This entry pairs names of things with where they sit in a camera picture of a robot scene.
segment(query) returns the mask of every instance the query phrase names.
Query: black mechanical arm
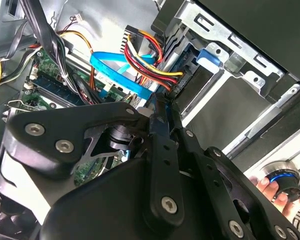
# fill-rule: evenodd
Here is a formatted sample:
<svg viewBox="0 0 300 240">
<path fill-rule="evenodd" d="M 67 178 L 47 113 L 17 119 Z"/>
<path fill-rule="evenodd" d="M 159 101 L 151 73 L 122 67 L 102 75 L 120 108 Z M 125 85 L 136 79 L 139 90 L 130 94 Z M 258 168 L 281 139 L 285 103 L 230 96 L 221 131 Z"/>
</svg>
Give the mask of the black mechanical arm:
<svg viewBox="0 0 300 240">
<path fill-rule="evenodd" d="M 40 239 L 300 240 L 219 149 L 200 148 L 163 95 L 153 94 L 146 105 L 149 117 L 115 102 L 22 113 L 7 123 L 1 155 L 39 173 L 51 187 L 92 151 L 131 152 L 127 162 L 61 196 Z M 37 134 L 29 134 L 29 124 Z"/>
</svg>

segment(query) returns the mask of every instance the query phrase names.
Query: black metal bracket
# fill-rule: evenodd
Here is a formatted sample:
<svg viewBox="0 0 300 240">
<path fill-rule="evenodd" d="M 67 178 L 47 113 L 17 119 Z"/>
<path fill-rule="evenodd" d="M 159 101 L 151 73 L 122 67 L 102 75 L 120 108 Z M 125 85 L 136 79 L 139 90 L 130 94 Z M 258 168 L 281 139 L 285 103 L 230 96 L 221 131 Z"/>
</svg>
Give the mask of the black metal bracket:
<svg viewBox="0 0 300 240">
<path fill-rule="evenodd" d="M 132 135 L 143 135 L 140 128 L 146 130 L 144 118 L 124 102 L 80 106 L 75 110 L 63 108 L 22 113 L 7 123 L 3 145 L 11 157 L 22 164 L 51 178 L 67 178 L 85 152 L 86 130 L 99 128 L 102 133 L 110 127 L 121 125 L 129 127 Z M 44 133 L 28 134 L 25 131 L 28 124 L 42 126 Z M 58 151 L 56 142 L 59 140 L 71 142 L 73 151 Z"/>
<path fill-rule="evenodd" d="M 220 240 L 279 240 L 281 237 L 276 231 L 278 228 L 286 239 L 293 240 L 289 229 L 294 229 L 300 239 L 300 234 L 293 225 L 219 149 L 209 148 L 203 151 L 200 148 L 195 134 L 182 127 L 179 113 L 166 102 L 163 95 L 152 95 L 146 106 L 153 110 L 153 115 L 149 118 L 123 102 L 22 113 L 8 122 L 3 147 L 16 161 L 37 170 L 47 178 L 67 178 L 82 158 L 89 158 L 92 151 L 90 148 L 86 149 L 85 138 L 95 136 L 90 146 L 98 147 L 97 154 L 105 154 L 103 150 L 134 148 L 131 152 L 136 154 L 132 159 L 70 192 L 56 203 L 56 206 L 63 209 L 72 206 L 74 199 L 83 201 L 83 204 L 79 204 L 80 209 L 75 211 L 78 214 L 82 210 L 86 215 L 91 215 L 93 210 L 104 211 L 109 207 L 109 202 L 112 202 L 111 208 L 132 209 L 133 216 L 130 216 L 129 223 L 124 227 L 133 236 L 150 231 L 149 234 L 156 238 L 149 239 L 158 239 L 158 236 L 184 239 L 175 233 L 186 233 L 192 229 L 197 231 L 197 224 L 204 222 L 204 226 L 200 226 L 198 230 L 199 239 L 201 235 L 208 235 Z M 25 129 L 31 123 L 42 126 L 44 132 L 40 135 L 29 134 Z M 131 144 L 137 138 L 142 141 Z M 58 151 L 56 142 L 59 140 L 71 142 L 73 151 Z M 109 188 L 118 192 L 107 192 Z M 114 198 L 121 198 L 121 195 L 129 200 L 125 199 L 123 206 L 114 206 Z M 247 207 L 252 232 L 245 225 L 246 222 L 243 222 L 234 200 L 240 200 Z M 54 217 L 49 219 L 49 215 L 47 216 L 49 227 L 45 228 L 46 233 L 54 231 L 51 230 L 55 226 L 52 219 L 63 214 L 63 211 L 59 212 L 56 208 L 50 214 Z M 139 219 L 139 215 L 143 216 L 142 224 L 145 222 L 148 226 L 146 230 L 142 224 L 135 223 L 135 217 Z M 104 224 L 108 226 L 113 221 L 111 216 L 105 215 L 93 214 L 92 218 L 95 221 L 97 217 L 99 224 L 104 222 L 102 218 L 107 219 Z M 85 226 L 92 233 L 103 231 L 96 230 L 95 224 Z M 72 226 L 67 226 L 64 231 L 62 227 L 60 232 L 67 235 L 71 228 Z"/>
<path fill-rule="evenodd" d="M 152 230 L 167 235 L 185 217 L 177 146 L 170 139 L 164 96 L 153 94 L 146 105 L 153 115 L 149 118 L 143 216 Z"/>
</svg>

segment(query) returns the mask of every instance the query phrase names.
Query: motherboard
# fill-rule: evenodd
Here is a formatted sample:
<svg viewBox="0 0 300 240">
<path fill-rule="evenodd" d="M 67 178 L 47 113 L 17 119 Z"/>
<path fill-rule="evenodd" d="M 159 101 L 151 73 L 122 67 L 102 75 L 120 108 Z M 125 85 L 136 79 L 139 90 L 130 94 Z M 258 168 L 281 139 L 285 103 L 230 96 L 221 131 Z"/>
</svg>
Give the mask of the motherboard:
<svg viewBox="0 0 300 240">
<path fill-rule="evenodd" d="M 86 83 L 89 83 L 90 75 L 88 73 L 75 67 L 69 66 L 69 68 Z M 94 79 L 94 84 L 96 90 L 106 103 L 120 101 L 126 96 L 122 88 L 117 87 L 115 84 L 109 91 L 104 91 L 106 84 L 97 79 Z M 44 50 L 36 54 L 30 75 L 24 84 L 23 90 L 25 96 L 22 97 L 22 101 L 25 104 L 31 104 L 33 107 L 38 105 L 39 107 L 44 106 L 46 109 L 49 109 L 47 106 L 51 107 L 51 105 L 52 108 L 68 108 L 84 105 L 81 98 L 65 85 L 58 66 L 49 58 Z"/>
</svg>

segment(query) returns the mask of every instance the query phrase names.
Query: screw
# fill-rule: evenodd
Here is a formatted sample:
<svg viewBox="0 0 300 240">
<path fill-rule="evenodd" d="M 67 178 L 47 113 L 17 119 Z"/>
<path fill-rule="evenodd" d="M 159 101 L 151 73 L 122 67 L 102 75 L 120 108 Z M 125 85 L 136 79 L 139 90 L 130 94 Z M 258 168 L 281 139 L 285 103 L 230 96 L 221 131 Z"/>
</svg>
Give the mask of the screw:
<svg viewBox="0 0 300 240">
<path fill-rule="evenodd" d="M 275 229 L 276 233 L 277 233 L 282 239 L 286 239 L 286 238 L 287 238 L 286 233 L 282 230 L 281 227 L 279 227 L 278 225 L 275 225 L 275 226 L 274 226 L 274 229 Z"/>
<path fill-rule="evenodd" d="M 294 87 L 294 88 L 291 88 L 291 90 L 290 90 L 290 92 L 291 92 L 292 94 L 295 94 L 297 91 L 298 91 L 298 89 L 296 89 L 295 87 Z"/>
<path fill-rule="evenodd" d="M 290 233 L 290 235 L 293 237 L 293 239 L 298 240 L 297 234 L 292 229 L 290 229 L 289 227 L 287 227 L 287 230 Z"/>
<path fill-rule="evenodd" d="M 64 154 L 69 154 L 71 153 L 75 147 L 72 144 L 72 142 L 68 141 L 68 140 L 59 140 L 55 143 L 55 148 L 60 152 L 60 153 L 64 153 Z"/>
<path fill-rule="evenodd" d="M 178 210 L 176 202 L 168 196 L 164 196 L 161 199 L 161 205 L 170 214 L 175 214 Z"/>
<path fill-rule="evenodd" d="M 25 132 L 31 136 L 41 136 L 45 133 L 45 128 L 40 124 L 30 123 L 25 126 Z"/>
<path fill-rule="evenodd" d="M 217 157 L 221 157 L 221 153 L 218 152 L 217 150 L 213 149 L 213 152 Z"/>
<path fill-rule="evenodd" d="M 135 112 L 133 111 L 133 110 L 131 110 L 130 108 L 127 108 L 126 109 L 126 112 L 128 113 L 128 114 L 135 114 Z"/>
<path fill-rule="evenodd" d="M 186 131 L 186 134 L 188 134 L 188 136 L 190 136 L 190 137 L 194 136 L 194 134 L 191 131 L 189 131 L 189 130 Z"/>
<path fill-rule="evenodd" d="M 56 109 L 57 108 L 57 105 L 54 102 L 50 103 L 49 106 L 52 109 Z"/>
<path fill-rule="evenodd" d="M 244 231 L 242 230 L 242 227 L 234 220 L 231 220 L 229 222 L 229 227 L 231 229 L 231 232 L 234 233 L 238 238 L 242 239 L 244 237 Z"/>
</svg>

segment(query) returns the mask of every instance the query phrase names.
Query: hand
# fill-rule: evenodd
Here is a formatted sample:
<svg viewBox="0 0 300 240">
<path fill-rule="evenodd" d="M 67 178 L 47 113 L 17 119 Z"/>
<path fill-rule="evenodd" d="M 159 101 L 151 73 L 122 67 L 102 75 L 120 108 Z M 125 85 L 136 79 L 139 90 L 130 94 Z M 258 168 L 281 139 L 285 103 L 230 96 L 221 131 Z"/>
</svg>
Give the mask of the hand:
<svg viewBox="0 0 300 240">
<path fill-rule="evenodd" d="M 279 185 L 276 181 L 270 182 L 269 179 L 265 177 L 256 185 L 256 188 L 271 201 L 276 195 Z M 288 196 L 284 193 L 280 193 L 273 205 L 292 223 L 300 210 L 300 198 L 294 202 L 288 202 Z"/>
</svg>

